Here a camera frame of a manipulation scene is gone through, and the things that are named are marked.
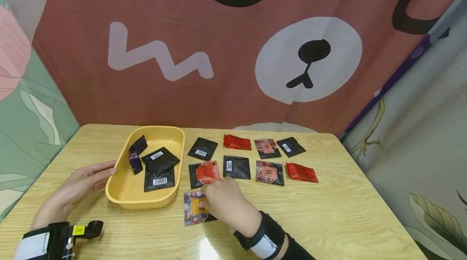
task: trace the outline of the right hand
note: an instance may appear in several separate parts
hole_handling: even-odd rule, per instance
[[[207,201],[200,205],[218,220],[227,223],[242,235],[251,238],[258,231],[261,224],[259,210],[245,198],[237,181],[227,176],[212,184],[205,184],[201,192]]]

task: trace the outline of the red packet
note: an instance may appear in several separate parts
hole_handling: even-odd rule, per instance
[[[214,171],[212,171],[212,167],[196,169],[196,179],[204,180],[212,177],[214,177]]]
[[[203,184],[211,184],[221,179],[217,161],[204,162],[196,169],[196,178]]]
[[[285,163],[285,167],[287,169],[287,175],[294,180],[318,183],[315,171],[312,168],[295,163]]]
[[[251,141],[231,134],[224,135],[224,147],[251,151]]]

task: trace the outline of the sleeve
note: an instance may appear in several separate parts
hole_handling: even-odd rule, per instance
[[[287,248],[285,255],[282,257],[282,260],[316,260],[302,246],[295,242],[295,239],[293,239],[289,234],[287,234],[287,237],[289,237],[289,247]]]

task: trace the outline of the black nose print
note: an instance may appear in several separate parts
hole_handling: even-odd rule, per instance
[[[313,88],[313,82],[311,82],[310,75],[308,75],[308,69],[310,69],[311,63],[322,60],[327,57],[330,52],[331,45],[324,39],[311,40],[300,46],[298,57],[307,64],[307,66],[302,75],[286,84],[287,88],[294,88],[302,83],[307,89]]]

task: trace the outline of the black wrist strap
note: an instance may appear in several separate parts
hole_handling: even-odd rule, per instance
[[[285,239],[282,227],[269,214],[260,211],[261,224],[258,231],[251,238],[246,238],[236,231],[233,235],[239,240],[245,250],[251,250],[263,259],[269,260],[279,254]]]

